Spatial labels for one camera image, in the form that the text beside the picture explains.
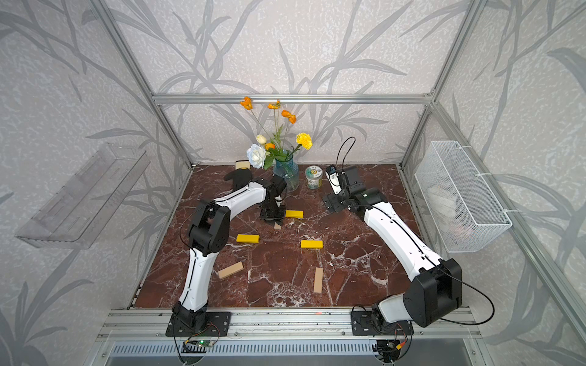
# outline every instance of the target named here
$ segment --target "white wire basket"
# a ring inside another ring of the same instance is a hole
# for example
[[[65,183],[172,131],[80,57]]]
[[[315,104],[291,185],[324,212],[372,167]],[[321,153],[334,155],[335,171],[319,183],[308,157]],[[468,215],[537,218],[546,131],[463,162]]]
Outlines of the white wire basket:
[[[457,141],[432,141],[415,179],[450,253],[479,251],[512,225]]]

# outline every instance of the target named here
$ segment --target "red marble tabletop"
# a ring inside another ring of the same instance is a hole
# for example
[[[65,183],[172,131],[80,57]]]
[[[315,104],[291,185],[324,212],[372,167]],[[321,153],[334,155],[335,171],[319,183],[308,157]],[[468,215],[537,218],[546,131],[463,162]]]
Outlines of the red marble tabletop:
[[[303,210],[303,219],[286,218],[281,230],[258,219],[258,206],[230,222],[230,239],[219,253],[209,287],[209,307],[353,306],[371,305],[402,293],[409,279],[401,263],[380,237],[355,214],[327,214],[321,197],[332,188],[327,181],[311,190],[306,166],[299,166],[299,188],[289,193],[289,210]],[[223,180],[233,166],[197,167],[185,189],[163,243],[139,292],[136,307],[172,307],[178,300],[188,270],[189,253],[179,240],[185,218],[199,199],[231,192]],[[397,214],[419,234],[395,165],[360,165],[366,187],[385,194]],[[253,169],[269,178],[271,170]],[[188,224],[181,234],[185,238]],[[259,244],[236,243],[238,234],[260,235]],[[322,240],[323,249],[300,249],[301,240]],[[238,261],[244,270],[219,279],[217,272]],[[322,293],[314,293],[315,268],[323,268]]]

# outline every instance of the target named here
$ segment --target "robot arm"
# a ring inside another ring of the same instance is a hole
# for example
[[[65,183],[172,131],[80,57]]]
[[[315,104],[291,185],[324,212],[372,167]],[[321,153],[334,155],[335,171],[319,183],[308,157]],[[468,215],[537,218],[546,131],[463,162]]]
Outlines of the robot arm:
[[[238,175],[247,173],[247,169],[241,170],[243,173]],[[228,242],[230,220],[255,204],[260,205],[260,218],[268,223],[280,222],[285,217],[285,207],[281,205],[285,181],[273,176],[271,181],[256,178],[246,182],[250,178],[251,175],[245,177],[243,183],[234,176],[234,192],[212,201],[201,200],[195,210],[189,228],[189,269],[183,292],[173,307],[168,336],[179,329],[196,334],[207,324],[207,289],[217,255]]]
[[[403,265],[411,286],[406,293],[373,304],[373,322],[379,330],[392,329],[399,320],[427,327],[462,304],[462,270],[453,259],[444,261],[401,220],[377,189],[366,189],[356,166],[326,169],[333,193],[323,202],[330,212],[350,210],[383,239]]]

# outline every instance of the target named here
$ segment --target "flower vase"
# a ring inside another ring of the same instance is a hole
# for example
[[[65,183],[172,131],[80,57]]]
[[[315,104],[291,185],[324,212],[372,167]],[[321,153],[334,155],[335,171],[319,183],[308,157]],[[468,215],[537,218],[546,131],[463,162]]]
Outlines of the flower vase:
[[[299,166],[293,161],[293,157],[284,162],[275,160],[275,166],[272,169],[272,172],[285,179],[287,193],[293,192],[299,187]]]

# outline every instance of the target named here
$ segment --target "aluminum rail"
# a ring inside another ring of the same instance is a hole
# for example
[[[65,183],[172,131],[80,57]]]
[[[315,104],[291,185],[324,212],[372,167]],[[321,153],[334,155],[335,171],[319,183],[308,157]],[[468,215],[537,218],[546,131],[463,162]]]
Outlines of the aluminum rail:
[[[257,103],[296,104],[428,104],[426,94],[155,94],[157,104],[238,104],[244,97]]]

